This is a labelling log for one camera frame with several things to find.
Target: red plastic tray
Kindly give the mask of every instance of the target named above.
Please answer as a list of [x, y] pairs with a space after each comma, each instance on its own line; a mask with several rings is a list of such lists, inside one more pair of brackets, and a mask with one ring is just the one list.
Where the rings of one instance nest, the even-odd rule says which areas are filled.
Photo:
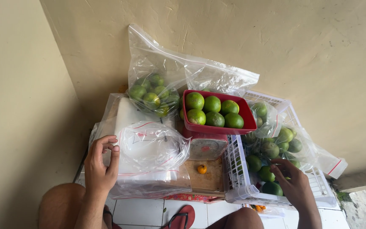
[[[203, 126], [199, 124], [193, 124], [190, 123], [187, 119], [187, 110], [185, 106], [185, 97], [187, 94], [191, 92], [198, 92], [200, 93], [204, 98], [214, 95], [217, 98], [221, 100], [221, 103], [226, 100], [232, 100], [238, 104], [240, 107], [240, 112], [238, 113], [241, 115], [241, 117], [244, 119], [244, 126], [242, 129], [235, 129], [235, 128], [225, 128], [225, 127], [215, 127], [215, 126]], [[247, 134], [249, 132], [252, 132], [257, 129], [257, 124], [255, 123], [255, 119], [252, 115], [251, 110], [248, 107], [247, 102], [240, 97], [233, 96], [233, 95], [225, 95], [221, 93], [216, 92], [208, 92], [208, 91], [196, 91], [196, 90], [185, 90], [183, 92], [183, 109], [185, 109], [186, 112], [184, 112], [184, 125], [186, 129], [201, 133], [209, 133], [209, 134]]]

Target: small orange fruit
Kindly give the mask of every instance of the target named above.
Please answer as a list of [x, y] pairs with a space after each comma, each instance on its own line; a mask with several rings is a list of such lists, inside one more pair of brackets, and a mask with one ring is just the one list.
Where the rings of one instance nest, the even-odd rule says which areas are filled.
[[199, 165], [197, 167], [197, 171], [199, 174], [205, 174], [207, 172], [207, 166], [206, 165]]

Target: hand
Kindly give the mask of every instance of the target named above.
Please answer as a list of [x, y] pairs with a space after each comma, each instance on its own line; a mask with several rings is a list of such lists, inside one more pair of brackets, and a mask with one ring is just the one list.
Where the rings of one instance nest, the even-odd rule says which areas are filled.
[[275, 175], [275, 180], [281, 185], [289, 202], [299, 212], [317, 209], [308, 176], [286, 159], [272, 159], [270, 162], [270, 171]]
[[[117, 136], [107, 135], [94, 140], [88, 155], [84, 160], [86, 193], [104, 195], [107, 197], [109, 190], [115, 185], [118, 178], [119, 146]], [[111, 150], [109, 166], [103, 164], [103, 154]]]

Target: kitchen scale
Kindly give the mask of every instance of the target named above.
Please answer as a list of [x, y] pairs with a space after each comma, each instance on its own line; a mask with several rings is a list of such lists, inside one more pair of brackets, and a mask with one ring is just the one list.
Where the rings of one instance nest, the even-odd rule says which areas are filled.
[[191, 137], [189, 160], [217, 160], [228, 146], [228, 139], [225, 134], [200, 133], [183, 127], [183, 136], [185, 138]]

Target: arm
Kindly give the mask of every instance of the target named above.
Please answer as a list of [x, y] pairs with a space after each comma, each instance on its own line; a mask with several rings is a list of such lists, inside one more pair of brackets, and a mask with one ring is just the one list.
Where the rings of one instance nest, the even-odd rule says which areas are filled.
[[308, 177], [303, 174], [290, 161], [285, 159], [273, 159], [270, 171], [275, 175], [283, 193], [289, 202], [299, 212], [298, 229], [322, 229], [320, 213], [310, 188]]
[[[75, 229], [98, 229], [103, 226], [103, 209], [109, 190], [118, 177], [119, 146], [116, 136], [107, 135], [93, 142], [84, 160], [85, 195]], [[103, 164], [103, 155], [111, 150], [111, 161], [107, 167]]]

